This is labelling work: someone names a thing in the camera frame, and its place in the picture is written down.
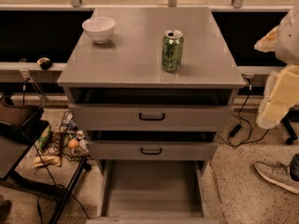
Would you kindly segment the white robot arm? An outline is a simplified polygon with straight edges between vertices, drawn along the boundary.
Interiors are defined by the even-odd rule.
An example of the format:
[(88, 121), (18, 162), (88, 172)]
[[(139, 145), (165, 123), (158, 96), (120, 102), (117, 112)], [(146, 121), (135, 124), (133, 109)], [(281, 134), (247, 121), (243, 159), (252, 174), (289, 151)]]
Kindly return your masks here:
[(258, 40), (254, 48), (261, 52), (274, 51), (276, 58), (286, 64), (280, 72), (272, 71), (267, 78), (256, 119), (260, 128), (272, 129), (299, 102), (299, 5)]

